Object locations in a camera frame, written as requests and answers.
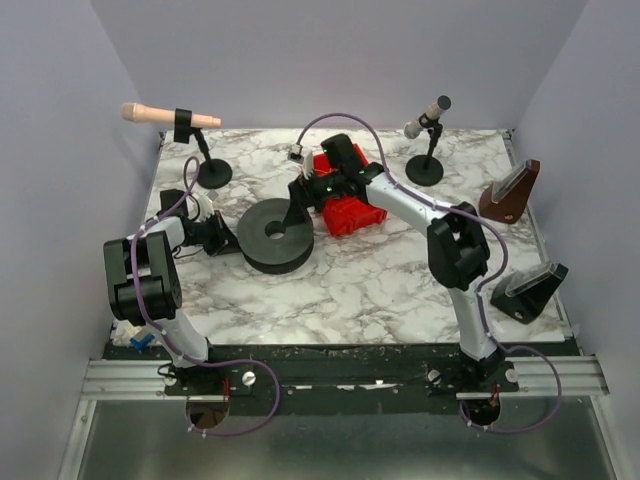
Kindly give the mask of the grey cable spool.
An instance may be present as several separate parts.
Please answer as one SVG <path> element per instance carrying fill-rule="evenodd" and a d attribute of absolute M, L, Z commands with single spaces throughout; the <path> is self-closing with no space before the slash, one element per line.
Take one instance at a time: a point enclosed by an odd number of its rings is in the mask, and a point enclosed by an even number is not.
<path fill-rule="evenodd" d="M 237 240 L 245 260 L 256 270 L 282 275 L 301 267 L 314 249 L 314 225 L 309 213 L 290 201 L 263 200 L 251 206 L 237 224 Z"/>

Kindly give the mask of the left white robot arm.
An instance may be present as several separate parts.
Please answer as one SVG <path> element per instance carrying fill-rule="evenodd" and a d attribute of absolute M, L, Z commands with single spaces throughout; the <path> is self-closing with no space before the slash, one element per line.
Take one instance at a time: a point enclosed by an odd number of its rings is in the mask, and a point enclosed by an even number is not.
<path fill-rule="evenodd" d="M 140 236 L 103 245 L 107 294 L 112 313 L 147 328 L 169 352 L 177 368 L 209 361 L 210 343 L 182 311 L 182 288 L 174 251 L 200 247 L 210 257 L 241 251 L 238 240 L 216 210 L 204 220 L 188 216 L 186 192 L 160 193 L 158 222 Z"/>

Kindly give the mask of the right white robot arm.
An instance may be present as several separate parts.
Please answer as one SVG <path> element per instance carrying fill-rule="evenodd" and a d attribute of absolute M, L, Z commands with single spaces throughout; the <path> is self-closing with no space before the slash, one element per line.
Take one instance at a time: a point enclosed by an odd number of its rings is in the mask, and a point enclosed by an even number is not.
<path fill-rule="evenodd" d="M 446 287 L 453 303 L 462 354 L 479 365 L 494 361 L 500 345 L 484 299 L 484 287 L 493 279 L 488 275 L 490 249 L 484 231 L 500 238 L 497 230 L 466 202 L 439 202 L 402 183 L 391 174 L 384 155 L 378 162 L 365 164 L 345 134 L 326 139 L 321 148 L 332 170 L 319 176 L 309 149 L 299 141 L 289 147 L 287 158 L 301 166 L 301 173 L 289 184 L 285 224 L 299 223 L 311 206 L 320 210 L 328 199 L 344 197 L 398 217 L 425 238 L 430 273 Z"/>

